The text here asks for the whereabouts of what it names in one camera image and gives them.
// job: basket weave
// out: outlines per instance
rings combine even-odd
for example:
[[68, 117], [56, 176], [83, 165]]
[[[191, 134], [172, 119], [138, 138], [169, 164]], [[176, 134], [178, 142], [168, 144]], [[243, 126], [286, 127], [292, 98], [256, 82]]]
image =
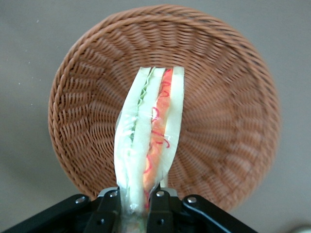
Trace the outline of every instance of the basket weave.
[[254, 47], [220, 20], [158, 5], [109, 16], [70, 49], [55, 76], [49, 130], [58, 160], [96, 198], [116, 186], [115, 124], [139, 67], [185, 67], [179, 146], [169, 187], [224, 210], [258, 186], [280, 129], [273, 80]]

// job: gray surface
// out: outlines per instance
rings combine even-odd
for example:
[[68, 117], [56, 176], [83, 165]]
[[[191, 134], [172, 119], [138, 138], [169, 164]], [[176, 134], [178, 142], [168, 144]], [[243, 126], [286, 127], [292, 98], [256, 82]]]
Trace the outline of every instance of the gray surface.
[[50, 88], [69, 48], [114, 12], [164, 2], [200, 9], [240, 31], [279, 91], [283, 131], [275, 165], [232, 214], [261, 233], [311, 223], [311, 1], [140, 2], [0, 2], [0, 231], [78, 192], [58, 164], [47, 125]]

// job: screw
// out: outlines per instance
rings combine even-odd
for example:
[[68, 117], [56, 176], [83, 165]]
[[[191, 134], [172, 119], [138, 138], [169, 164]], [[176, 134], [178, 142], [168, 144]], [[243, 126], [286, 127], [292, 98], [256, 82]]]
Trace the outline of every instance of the screw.
[[187, 201], [189, 203], [196, 203], [196, 198], [195, 197], [189, 197], [189, 198], [187, 198]]
[[110, 193], [109, 197], [114, 198], [116, 195], [118, 195], [117, 191], [113, 191]]
[[97, 221], [97, 225], [103, 225], [105, 223], [105, 219], [101, 219], [99, 221]]
[[80, 197], [76, 200], [76, 204], [79, 204], [79, 203], [82, 203], [83, 201], [85, 201], [86, 198], [83, 196], [83, 197]]
[[164, 196], [164, 192], [163, 191], [157, 191], [156, 196], [162, 197], [162, 196]]

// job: clear plastic packaging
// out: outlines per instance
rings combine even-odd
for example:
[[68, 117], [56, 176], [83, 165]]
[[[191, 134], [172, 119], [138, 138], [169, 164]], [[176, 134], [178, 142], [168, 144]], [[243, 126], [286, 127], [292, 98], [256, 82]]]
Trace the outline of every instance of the clear plastic packaging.
[[121, 232], [145, 231], [149, 195], [160, 182], [167, 184], [178, 145], [183, 96], [182, 67], [140, 68], [116, 125]]

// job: wicker basket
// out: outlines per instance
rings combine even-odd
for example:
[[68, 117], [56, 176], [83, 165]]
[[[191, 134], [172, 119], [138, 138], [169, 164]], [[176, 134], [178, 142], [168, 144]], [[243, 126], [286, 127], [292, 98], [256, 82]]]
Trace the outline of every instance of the wicker basket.
[[179, 146], [169, 186], [224, 210], [243, 201], [271, 167], [279, 103], [254, 47], [202, 12], [175, 5], [109, 16], [70, 49], [55, 76], [49, 130], [59, 162], [96, 198], [115, 186], [115, 124], [139, 67], [185, 67]]

